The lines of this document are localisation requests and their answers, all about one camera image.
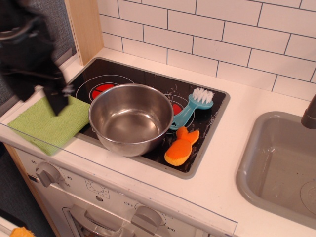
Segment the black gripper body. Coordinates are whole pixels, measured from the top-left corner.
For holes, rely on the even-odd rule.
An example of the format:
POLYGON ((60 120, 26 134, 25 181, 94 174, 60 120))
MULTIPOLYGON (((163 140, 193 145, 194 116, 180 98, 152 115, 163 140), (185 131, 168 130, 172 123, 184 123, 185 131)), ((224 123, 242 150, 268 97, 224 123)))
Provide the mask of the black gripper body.
POLYGON ((29 22, 0 34, 0 71, 19 99, 41 85, 52 101, 66 101, 64 76, 52 60, 54 40, 45 22, 29 22))

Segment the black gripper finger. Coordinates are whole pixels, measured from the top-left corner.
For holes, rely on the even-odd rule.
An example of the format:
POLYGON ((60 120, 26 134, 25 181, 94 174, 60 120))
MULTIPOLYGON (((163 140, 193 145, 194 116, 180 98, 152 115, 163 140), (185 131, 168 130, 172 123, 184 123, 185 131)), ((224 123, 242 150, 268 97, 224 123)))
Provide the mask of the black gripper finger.
POLYGON ((69 103, 69 86, 65 86, 62 89, 45 87, 43 90, 54 114, 56 116, 59 115, 69 103))

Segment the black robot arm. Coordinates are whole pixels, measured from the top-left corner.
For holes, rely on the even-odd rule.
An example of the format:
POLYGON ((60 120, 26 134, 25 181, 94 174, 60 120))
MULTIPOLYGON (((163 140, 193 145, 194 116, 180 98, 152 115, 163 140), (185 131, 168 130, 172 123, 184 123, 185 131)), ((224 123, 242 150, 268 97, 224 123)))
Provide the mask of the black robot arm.
POLYGON ((37 85, 55 115, 69 104, 73 88, 52 59, 54 39, 45 16, 19 0, 0 2, 0 74, 16 96, 27 101, 37 85))

